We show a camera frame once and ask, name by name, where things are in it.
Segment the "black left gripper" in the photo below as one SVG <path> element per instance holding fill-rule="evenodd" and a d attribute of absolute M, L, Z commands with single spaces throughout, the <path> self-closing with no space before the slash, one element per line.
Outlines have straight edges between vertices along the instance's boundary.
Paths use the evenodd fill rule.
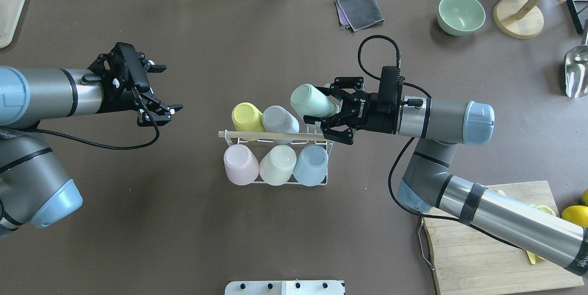
<path fill-rule="evenodd" d="M 150 127 L 155 121 L 158 127 L 171 121 L 182 104 L 167 105 L 151 92 L 147 73 L 163 73 L 166 65 L 153 64 L 132 44 L 116 42 L 109 53 L 99 54 L 89 67 L 89 74 L 83 75 L 82 84 L 99 83 L 102 88 L 102 102 L 97 113 L 110 113 L 136 109 L 139 127 Z M 133 89 L 140 93 L 136 98 Z"/>

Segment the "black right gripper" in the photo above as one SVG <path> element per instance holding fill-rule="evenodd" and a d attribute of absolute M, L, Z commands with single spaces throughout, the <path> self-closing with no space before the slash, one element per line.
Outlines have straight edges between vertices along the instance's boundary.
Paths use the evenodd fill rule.
<path fill-rule="evenodd" d="M 342 113 L 319 119 L 325 139 L 346 145 L 354 143 L 356 130 L 395 134 L 398 115 L 395 111 L 379 111 L 376 93 L 365 93 L 361 76 L 336 77 L 325 86 L 325 96 L 341 105 Z"/>

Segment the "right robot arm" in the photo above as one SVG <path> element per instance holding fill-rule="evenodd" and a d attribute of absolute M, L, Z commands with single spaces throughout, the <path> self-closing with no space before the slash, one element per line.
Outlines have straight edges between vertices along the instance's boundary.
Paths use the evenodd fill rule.
<path fill-rule="evenodd" d="M 420 89 L 401 96 L 410 84 L 382 76 L 376 93 L 362 90 L 362 77 L 337 78 L 319 96 L 341 103 L 340 112 L 316 118 L 327 139 L 351 145 L 363 131 L 398 134 L 416 146 L 401 172 L 395 198 L 412 213 L 437 208 L 450 220 L 481 230 L 541 255 L 568 272 L 587 276 L 587 228 L 540 213 L 493 192 L 493 180 L 562 180 L 587 185 L 587 113 L 581 105 L 565 111 L 533 100 L 508 99 L 490 105 L 433 98 Z"/>

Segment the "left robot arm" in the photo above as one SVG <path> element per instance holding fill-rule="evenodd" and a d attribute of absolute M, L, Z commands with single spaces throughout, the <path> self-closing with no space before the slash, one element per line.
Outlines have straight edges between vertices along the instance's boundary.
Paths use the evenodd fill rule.
<path fill-rule="evenodd" d="M 30 222 L 48 227 L 83 203 L 75 182 L 45 140 L 60 136 L 89 146 L 118 150 L 38 127 L 42 120 L 134 111 L 140 127 L 159 128 L 182 109 L 155 97 L 148 73 L 157 65 L 132 44 L 116 42 L 87 69 L 1 67 L 0 233 L 2 237 Z"/>

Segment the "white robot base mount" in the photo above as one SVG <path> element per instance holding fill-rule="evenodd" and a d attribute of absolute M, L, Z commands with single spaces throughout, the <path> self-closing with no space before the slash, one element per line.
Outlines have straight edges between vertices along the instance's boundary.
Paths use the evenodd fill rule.
<path fill-rule="evenodd" d="M 234 281 L 225 287 L 225 295 L 345 295 L 339 280 L 262 280 Z"/>

